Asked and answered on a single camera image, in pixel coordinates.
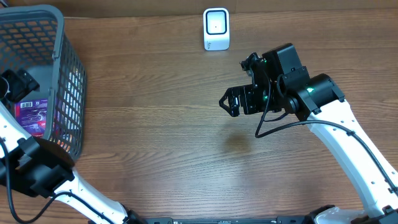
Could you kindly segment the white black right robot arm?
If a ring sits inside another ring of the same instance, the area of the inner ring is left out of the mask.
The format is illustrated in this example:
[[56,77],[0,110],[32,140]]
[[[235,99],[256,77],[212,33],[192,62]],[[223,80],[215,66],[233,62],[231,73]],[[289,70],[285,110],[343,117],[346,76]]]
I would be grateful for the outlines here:
[[363,204],[362,210],[343,210],[325,205],[294,223],[397,223],[397,171],[364,132],[343,92],[326,74],[253,75],[252,84],[228,88],[219,100],[232,117],[284,110],[297,122],[264,133],[307,126],[337,160]]

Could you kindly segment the white barcode scanner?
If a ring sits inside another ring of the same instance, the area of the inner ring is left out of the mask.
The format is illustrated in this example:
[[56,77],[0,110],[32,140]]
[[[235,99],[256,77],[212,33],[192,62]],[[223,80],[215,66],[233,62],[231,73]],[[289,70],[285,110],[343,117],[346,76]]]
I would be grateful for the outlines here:
[[207,51],[229,49],[229,12],[226,8],[208,8],[203,12],[203,41]]

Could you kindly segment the purple sanitary pad pack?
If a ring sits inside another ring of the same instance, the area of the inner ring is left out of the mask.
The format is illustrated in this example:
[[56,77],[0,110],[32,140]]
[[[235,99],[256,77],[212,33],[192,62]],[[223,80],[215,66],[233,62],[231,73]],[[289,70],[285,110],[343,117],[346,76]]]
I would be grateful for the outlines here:
[[16,121],[32,136],[42,138],[46,128],[47,99],[18,102],[14,105]]

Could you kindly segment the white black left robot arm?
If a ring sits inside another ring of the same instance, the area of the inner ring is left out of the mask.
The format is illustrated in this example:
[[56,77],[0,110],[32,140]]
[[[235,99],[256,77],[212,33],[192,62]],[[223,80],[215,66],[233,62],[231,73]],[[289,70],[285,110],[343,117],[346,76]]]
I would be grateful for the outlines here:
[[28,222],[38,220],[56,200],[89,218],[90,223],[144,223],[137,213],[105,197],[76,171],[60,145],[29,134],[10,114],[6,103],[17,103],[40,85],[25,70],[1,74],[1,185],[6,187],[11,215],[18,223],[12,197],[17,191],[48,202]]

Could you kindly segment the dark grey plastic basket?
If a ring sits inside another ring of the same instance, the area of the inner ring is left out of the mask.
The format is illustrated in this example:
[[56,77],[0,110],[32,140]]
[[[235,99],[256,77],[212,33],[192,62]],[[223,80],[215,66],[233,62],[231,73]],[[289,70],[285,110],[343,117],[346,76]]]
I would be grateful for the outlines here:
[[47,102],[42,137],[77,160],[83,146],[87,78],[60,10],[51,5],[1,9],[1,71],[6,70],[25,70],[39,83],[22,102]]

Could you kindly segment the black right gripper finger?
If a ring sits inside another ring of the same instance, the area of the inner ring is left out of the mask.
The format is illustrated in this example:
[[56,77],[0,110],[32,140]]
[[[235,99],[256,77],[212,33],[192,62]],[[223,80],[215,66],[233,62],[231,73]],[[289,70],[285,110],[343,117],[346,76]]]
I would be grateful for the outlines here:
[[221,99],[222,100],[227,100],[227,99],[233,100],[233,99],[237,98],[238,96],[239,96],[239,87],[236,86],[236,87],[228,88]]
[[232,117],[240,115],[240,103],[237,96],[222,96],[219,105]]

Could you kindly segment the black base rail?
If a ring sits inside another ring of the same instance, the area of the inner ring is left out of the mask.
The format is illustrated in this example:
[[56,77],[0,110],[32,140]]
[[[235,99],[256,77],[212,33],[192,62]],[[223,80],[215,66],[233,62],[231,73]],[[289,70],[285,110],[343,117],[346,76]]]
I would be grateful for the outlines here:
[[145,218],[147,224],[314,224],[308,216],[278,216],[276,218],[209,218],[174,219],[170,217]]

